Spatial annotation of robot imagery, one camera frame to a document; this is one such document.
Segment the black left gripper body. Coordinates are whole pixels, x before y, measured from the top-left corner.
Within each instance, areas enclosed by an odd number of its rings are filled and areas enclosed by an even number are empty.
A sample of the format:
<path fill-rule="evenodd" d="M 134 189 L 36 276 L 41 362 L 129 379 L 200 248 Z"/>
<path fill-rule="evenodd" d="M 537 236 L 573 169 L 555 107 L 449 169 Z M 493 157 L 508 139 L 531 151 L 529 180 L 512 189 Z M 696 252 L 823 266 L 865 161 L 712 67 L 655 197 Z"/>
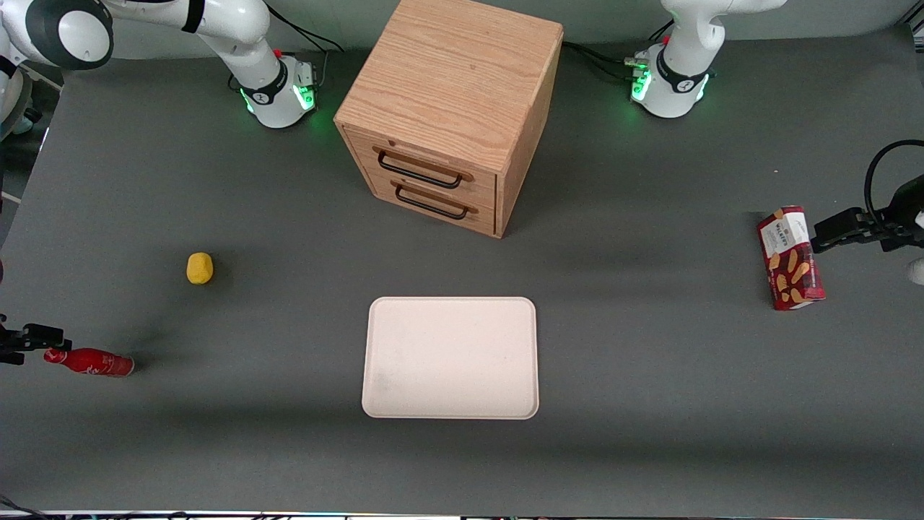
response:
<path fill-rule="evenodd" d="M 923 175 L 902 184 L 879 210 L 884 224 L 901 233 L 922 233 Z"/>

